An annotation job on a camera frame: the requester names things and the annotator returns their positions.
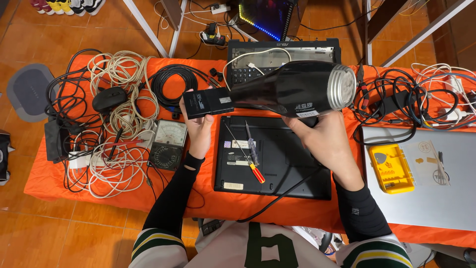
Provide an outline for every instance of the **green stripe on sleeve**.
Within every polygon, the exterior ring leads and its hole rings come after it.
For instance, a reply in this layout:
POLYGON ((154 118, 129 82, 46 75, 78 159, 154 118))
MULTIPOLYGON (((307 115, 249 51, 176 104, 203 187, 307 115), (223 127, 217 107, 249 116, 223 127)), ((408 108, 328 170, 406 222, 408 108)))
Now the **green stripe on sleeve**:
POLYGON ((156 238, 156 239, 152 239, 151 241, 145 243, 144 245, 142 245, 137 251, 136 253, 132 256, 132 260, 131 261, 134 261, 134 259, 139 256, 140 253, 144 252, 145 250, 149 249, 149 248, 152 248, 152 247, 158 247, 158 246, 171 246, 171 245, 178 245, 178 246, 181 246, 184 250, 185 250, 185 246, 180 243, 180 242, 177 242, 175 240, 168 240, 168 239, 160 239, 160 238, 156 238))
POLYGON ((356 268, 385 267, 385 268, 408 268, 407 265, 392 259, 375 258, 366 259, 357 263, 356 268))
POLYGON ((364 251, 367 251, 367 250, 388 250, 388 251, 392 251, 392 252, 395 252, 395 253, 398 253, 400 255, 402 255, 403 257, 405 257, 406 259, 408 259, 408 261, 410 261, 410 258, 408 257, 407 255, 407 252, 395 245, 395 244, 392 244, 392 243, 389 243, 389 242, 384 242, 384 241, 372 241, 372 242, 367 242, 367 243, 364 243, 362 245, 358 245, 354 250, 352 250, 349 255, 346 257, 346 259, 344 259, 343 261, 343 267, 351 267, 352 264, 354 263, 354 261, 356 260, 357 256, 364 252, 364 251))
POLYGON ((166 235, 170 235, 170 236, 173 236, 173 237, 177 237, 176 235, 172 234, 169 231, 166 231, 166 230, 163 230, 163 229, 158 229, 158 228, 152 228, 152 229, 149 229, 149 230, 145 231, 143 234, 141 234, 137 238, 136 242, 134 243, 134 248, 132 250, 135 250, 142 242, 144 242, 144 240, 146 240, 149 236, 151 236, 153 234, 166 234, 166 235))

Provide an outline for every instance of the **black arm sleeve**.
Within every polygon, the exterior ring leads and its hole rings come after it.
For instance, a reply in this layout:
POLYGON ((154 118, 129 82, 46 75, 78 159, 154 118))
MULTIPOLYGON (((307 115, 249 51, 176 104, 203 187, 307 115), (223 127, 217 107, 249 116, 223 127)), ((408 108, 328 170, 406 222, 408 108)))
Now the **black arm sleeve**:
POLYGON ((180 226, 187 207, 188 196, 204 161, 205 159, 196 159, 187 152, 185 160, 147 215, 143 230, 159 228, 181 238, 180 226), (184 165, 193 167, 195 170, 186 169, 184 165))
POLYGON ((392 230, 370 194, 367 183, 364 188, 351 192, 336 183, 337 200, 342 225, 349 242, 363 241, 390 235, 392 230))

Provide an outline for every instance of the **black hair dryer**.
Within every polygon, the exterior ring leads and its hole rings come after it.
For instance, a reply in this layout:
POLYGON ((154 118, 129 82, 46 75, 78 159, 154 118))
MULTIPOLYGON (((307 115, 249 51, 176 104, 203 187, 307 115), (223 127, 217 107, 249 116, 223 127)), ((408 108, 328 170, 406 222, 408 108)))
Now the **black hair dryer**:
POLYGON ((344 65, 320 61, 288 62, 230 91, 235 108, 270 110, 299 118, 307 126, 317 116, 348 107, 356 94, 354 71, 344 65))

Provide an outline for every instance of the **orange tablecloth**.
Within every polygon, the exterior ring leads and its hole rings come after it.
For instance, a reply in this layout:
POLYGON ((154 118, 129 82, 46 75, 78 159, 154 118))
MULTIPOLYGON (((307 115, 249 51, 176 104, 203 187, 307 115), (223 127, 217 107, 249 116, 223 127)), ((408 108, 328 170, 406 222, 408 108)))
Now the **orange tablecloth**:
MULTIPOLYGON (((83 55, 76 58, 73 63, 72 70, 77 70, 85 66, 92 56, 83 55)), ((211 68, 215 68, 218 71, 223 69, 225 61, 200 61, 200 60, 182 60, 182 59, 152 59, 148 65, 148 76, 154 74, 158 69, 163 66, 181 63, 195 68, 198 68, 204 72, 208 72, 211 68)), ((385 68, 378 68, 380 73, 385 71, 385 68)), ((403 69, 416 77, 416 74, 409 69, 403 69)), ((372 67, 365 67, 365 81, 371 82, 377 77, 377 73, 372 67)), ((165 86, 165 95, 168 97, 176 97, 181 94, 184 89, 184 83, 180 78, 171 78, 165 86)), ((94 111, 90 108, 92 96, 89 92, 89 83, 81 82, 83 88, 86 91, 88 111, 89 114, 94 111)), ((208 85, 198 79, 199 89, 205 89, 208 85)), ((463 86, 465 89, 476 88, 476 85, 463 79, 463 86)), ((443 88, 438 83, 432 84, 432 89, 443 88)), ((67 85, 66 91, 72 92, 73 85, 67 85)), ((138 103, 143 113, 150 112, 153 108, 147 101, 138 103)), ((439 108, 438 103, 432 102, 432 108, 437 111, 439 108)), ((357 126, 357 121, 354 119, 352 112, 349 109, 343 111, 349 142, 353 150, 357 163, 361 163, 360 146, 352 139, 352 132, 357 126)), ((249 115, 249 116, 269 116, 277 117, 278 115, 267 111, 256 111, 246 109, 236 109, 236 111, 227 115, 249 115)), ((159 118, 171 119, 171 113, 161 108, 159 118)), ((218 124, 220 115, 216 117, 215 123, 212 126, 212 137, 218 136, 218 124)), ((212 144, 209 152, 206 155, 206 161, 202 165, 197 181, 194 184, 194 189, 200 192, 204 199, 192 191, 190 194, 188 206, 190 207, 203 207, 198 209, 187 208, 184 217, 202 217, 202 218, 217 218, 226 220, 237 220, 240 218, 246 218, 255 212, 259 211, 263 206, 267 205, 275 197, 271 196, 257 196, 246 194, 233 194, 213 191, 213 182, 215 177, 215 155, 217 153, 217 141, 212 140, 212 144)), ((168 180, 171 179, 173 172, 163 171, 168 180)), ((72 193, 63 187, 63 175, 64 168, 62 164, 53 164, 46 160, 46 149, 44 138, 41 142, 38 154, 36 156, 33 168, 25 186, 24 192, 26 194, 35 196, 40 199, 54 200, 55 198, 67 198, 79 201, 88 201, 93 203, 108 204, 118 207, 132 208, 143 211, 149 211, 154 204, 154 196, 150 187, 143 183, 137 190, 130 192, 123 192, 118 196, 112 198, 97 199, 91 196, 87 191, 80 193, 72 193)), ((149 175, 154 184, 156 194, 160 194, 162 191, 162 183, 155 172, 150 172, 149 175)), ((137 175, 133 178, 133 185, 139 185, 142 175, 137 175)), ((98 192, 108 192, 109 187, 102 182, 96 182, 94 186, 98 192)), ((291 225, 291 226, 307 226, 317 227, 326 231, 334 233, 344 233, 344 229, 340 222, 339 212, 337 207, 337 198, 335 186, 332 187, 332 200, 331 201, 319 201, 319 200, 306 200, 298 198, 285 197, 260 216, 256 217, 256 221, 259 222, 273 222, 279 225, 291 225)), ((402 224, 390 224, 393 232, 400 239, 408 243, 441 243, 447 245, 455 245, 461 247, 476 247, 476 232, 443 229, 434 227, 420 227, 420 226, 408 226, 402 224)))

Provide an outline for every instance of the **grey pad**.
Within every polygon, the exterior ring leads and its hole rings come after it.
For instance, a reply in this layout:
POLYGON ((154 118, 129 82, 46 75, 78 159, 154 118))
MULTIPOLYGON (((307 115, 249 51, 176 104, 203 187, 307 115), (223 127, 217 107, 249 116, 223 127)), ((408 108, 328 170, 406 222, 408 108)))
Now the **grey pad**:
MULTIPOLYGON (((39 122, 48 116, 45 114, 46 88, 54 79, 44 64, 29 64, 16 72, 8 81, 7 96, 18 117, 30 123, 39 122)), ((59 86, 51 92, 54 99, 59 86)))

